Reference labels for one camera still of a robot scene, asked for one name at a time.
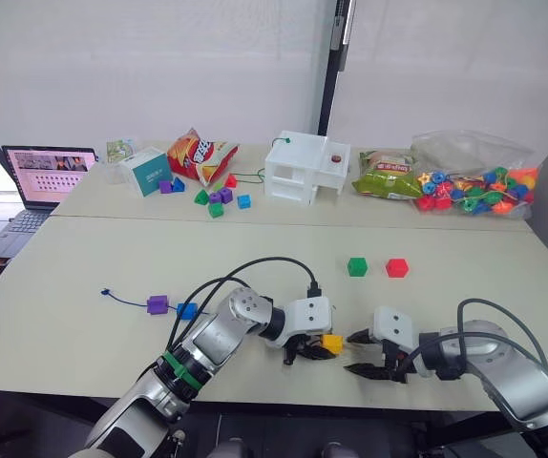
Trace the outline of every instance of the plastic bag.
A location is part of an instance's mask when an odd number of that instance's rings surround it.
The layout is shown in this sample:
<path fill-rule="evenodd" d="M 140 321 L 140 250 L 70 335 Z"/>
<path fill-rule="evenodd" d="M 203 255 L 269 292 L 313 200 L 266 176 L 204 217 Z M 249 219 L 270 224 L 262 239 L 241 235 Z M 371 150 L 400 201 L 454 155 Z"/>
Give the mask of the plastic bag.
<path fill-rule="evenodd" d="M 421 164 L 421 211 L 531 216 L 538 168 L 534 153 L 512 141 L 473 131 L 418 135 L 411 152 Z"/>
<path fill-rule="evenodd" d="M 422 196 L 414 168 L 416 161 L 407 152 L 365 151 L 359 153 L 359 179 L 355 191 L 379 198 L 419 198 Z"/>
<path fill-rule="evenodd" d="M 238 145 L 224 141 L 205 141 L 195 129 L 180 137 L 168 150 L 173 172 L 199 179 L 203 186 L 221 176 Z"/>

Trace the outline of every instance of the table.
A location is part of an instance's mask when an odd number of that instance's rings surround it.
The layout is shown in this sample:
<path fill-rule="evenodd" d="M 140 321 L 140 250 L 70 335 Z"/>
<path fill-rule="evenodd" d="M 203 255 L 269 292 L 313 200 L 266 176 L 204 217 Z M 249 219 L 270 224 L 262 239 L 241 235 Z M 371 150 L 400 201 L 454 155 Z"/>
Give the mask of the table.
<path fill-rule="evenodd" d="M 169 143 L 154 143 L 163 151 L 167 145 Z M 263 167 L 267 152 L 268 148 L 264 146 L 242 145 L 230 162 L 229 171 L 253 174 Z M 421 214 L 408 202 L 360 196 L 351 185 L 359 176 L 358 152 L 358 149 L 352 152 L 347 183 L 339 197 L 334 189 L 321 188 L 316 202 L 302 207 L 283 198 L 266 197 L 262 185 L 239 183 L 234 196 L 250 194 L 252 207 L 240 210 L 234 202 L 231 207 L 225 206 L 226 213 L 221 219 L 252 224 L 531 231 L 522 220 L 462 215 L 442 218 L 441 215 Z M 104 167 L 96 164 L 53 213 L 67 217 L 209 221 L 211 217 L 206 209 L 193 202 L 202 189 L 200 184 L 188 178 L 180 179 L 186 184 L 184 193 L 153 193 L 140 198 L 126 184 L 108 184 Z"/>
<path fill-rule="evenodd" d="M 548 355 L 548 250 L 530 232 L 54 217 L 0 279 L 0 389 L 120 396 L 162 351 L 173 316 L 149 316 L 101 296 L 101 288 L 132 301 L 153 294 L 181 301 L 204 281 L 265 255 L 292 256 L 313 269 L 335 306 L 336 333 L 346 336 L 367 327 L 379 304 L 396 307 L 421 329 L 433 331 L 454 324 L 459 301 L 478 296 L 517 313 Z M 350 256 L 368 259 L 365 278 L 348 276 Z M 408 260 L 406 278 L 387 278 L 384 264 L 393 257 Z M 304 296 L 302 271 L 270 264 L 242 277 L 278 304 Z M 520 331 L 496 312 L 468 310 L 468 319 L 478 317 L 501 323 L 528 347 Z M 199 399 L 494 409 L 471 376 L 454 382 L 412 376 L 400 385 L 364 380 L 343 369 L 353 362 L 378 362 L 379 356 L 374 348 L 348 348 L 335 360 L 298 358 L 283 367 L 280 350 L 249 337 Z"/>

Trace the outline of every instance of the snack bag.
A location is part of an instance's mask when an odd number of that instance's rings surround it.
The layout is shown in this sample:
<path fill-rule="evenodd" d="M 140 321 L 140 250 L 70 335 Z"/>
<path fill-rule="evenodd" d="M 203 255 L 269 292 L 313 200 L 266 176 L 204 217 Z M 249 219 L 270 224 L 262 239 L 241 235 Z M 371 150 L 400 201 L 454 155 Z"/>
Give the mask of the snack bag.
<path fill-rule="evenodd" d="M 359 153 L 359 179 L 352 186 L 359 194 L 379 198 L 420 198 L 412 156 L 394 151 Z"/>
<path fill-rule="evenodd" d="M 237 144 L 205 141 L 194 129 L 190 129 L 174 142 L 167 155 L 173 172 L 198 179 L 203 186 L 208 186 L 223 173 L 229 159 L 237 151 Z"/>

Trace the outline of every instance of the blue string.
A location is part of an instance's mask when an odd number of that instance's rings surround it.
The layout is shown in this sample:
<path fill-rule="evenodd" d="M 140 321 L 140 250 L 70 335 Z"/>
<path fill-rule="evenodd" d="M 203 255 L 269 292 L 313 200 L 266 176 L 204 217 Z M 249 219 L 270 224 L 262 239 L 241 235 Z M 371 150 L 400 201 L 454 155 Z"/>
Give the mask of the blue string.
<path fill-rule="evenodd" d="M 136 302 L 128 302 L 128 301 L 124 301 L 123 299 L 120 299 L 118 297 L 116 297 L 110 289 L 108 288 L 104 288 L 102 291 L 100 291 L 100 294 L 102 296 L 110 296 L 112 297 L 113 299 L 115 299 L 116 301 L 118 302 L 122 302 L 122 303 L 127 303 L 128 305 L 135 305 L 136 307 L 146 307 L 147 304 L 146 303 L 136 303 Z M 168 308 L 172 308 L 173 310 L 176 310 L 175 307 L 173 307 L 172 305 L 168 305 Z"/>

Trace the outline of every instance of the small green box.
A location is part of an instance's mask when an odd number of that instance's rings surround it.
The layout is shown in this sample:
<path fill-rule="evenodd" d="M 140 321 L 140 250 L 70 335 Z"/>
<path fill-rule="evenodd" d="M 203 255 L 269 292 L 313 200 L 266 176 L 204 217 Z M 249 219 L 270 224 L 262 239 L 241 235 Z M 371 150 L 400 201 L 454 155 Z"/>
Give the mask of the small green box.
<path fill-rule="evenodd" d="M 203 189 L 199 191 L 196 198 L 194 198 L 194 202 L 199 205 L 206 205 L 208 203 L 208 194 L 206 194 L 206 191 Z"/>
<path fill-rule="evenodd" d="M 368 272 L 368 262 L 365 258 L 350 258 L 347 268 L 351 277 L 364 277 Z"/>
<path fill-rule="evenodd" d="M 211 203 L 208 205 L 208 213 L 213 218 L 218 218 L 223 214 L 223 204 L 222 203 Z"/>

